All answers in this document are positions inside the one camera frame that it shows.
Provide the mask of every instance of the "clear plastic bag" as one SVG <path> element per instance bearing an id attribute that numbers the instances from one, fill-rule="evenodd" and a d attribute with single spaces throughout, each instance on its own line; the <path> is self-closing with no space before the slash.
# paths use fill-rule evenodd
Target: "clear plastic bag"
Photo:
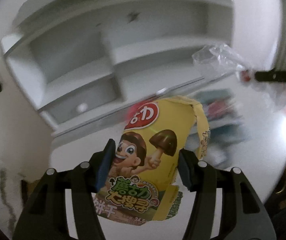
<path id="1" fill-rule="evenodd" d="M 227 44 L 207 45 L 192 55 L 194 65 L 208 80 L 215 80 L 226 74 L 235 72 L 243 85 L 251 86 L 257 91 L 264 92 L 268 106 L 277 110 L 286 105 L 286 84 L 275 82 L 257 82 L 254 78 L 256 71 L 264 70 L 254 67 L 244 60 Z"/>

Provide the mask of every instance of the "chocolate mushroom cap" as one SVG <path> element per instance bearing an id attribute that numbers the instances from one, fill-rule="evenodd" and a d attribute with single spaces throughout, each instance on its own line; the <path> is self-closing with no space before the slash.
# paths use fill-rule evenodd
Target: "chocolate mushroom cap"
<path id="1" fill-rule="evenodd" d="M 174 156 L 178 140 L 172 130 L 163 130 L 153 135 L 149 142 L 155 148 L 161 148 L 166 155 Z"/>

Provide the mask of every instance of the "yellow snack box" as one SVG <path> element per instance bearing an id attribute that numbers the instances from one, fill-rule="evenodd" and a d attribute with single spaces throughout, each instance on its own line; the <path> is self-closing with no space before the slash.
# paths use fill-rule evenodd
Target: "yellow snack box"
<path id="1" fill-rule="evenodd" d="M 179 150 L 195 123 L 201 159 L 210 131 L 199 102 L 177 96 L 142 105 L 124 128 L 105 187 L 94 197 L 97 215 L 137 226 L 174 216 L 182 198 L 172 185 Z"/>

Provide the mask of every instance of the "cartoon eye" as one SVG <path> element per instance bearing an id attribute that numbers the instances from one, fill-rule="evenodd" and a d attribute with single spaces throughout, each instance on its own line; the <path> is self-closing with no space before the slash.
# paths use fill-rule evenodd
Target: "cartoon eye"
<path id="1" fill-rule="evenodd" d="M 121 152 L 122 151 L 122 142 L 119 143 L 118 147 L 117 147 L 117 151 Z"/>
<path id="2" fill-rule="evenodd" d="M 133 154 L 135 152 L 135 146 L 134 145 L 130 145 L 125 149 L 125 152 L 129 153 L 129 154 Z"/>

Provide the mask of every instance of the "cartoon mouth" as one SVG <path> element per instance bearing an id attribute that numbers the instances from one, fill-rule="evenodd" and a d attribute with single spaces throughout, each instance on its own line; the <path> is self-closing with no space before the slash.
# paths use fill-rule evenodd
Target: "cartoon mouth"
<path id="1" fill-rule="evenodd" d="M 121 163 L 125 159 L 126 159 L 126 156 L 121 156 L 121 155 L 115 154 L 115 158 L 114 158 L 113 162 L 114 163 Z"/>

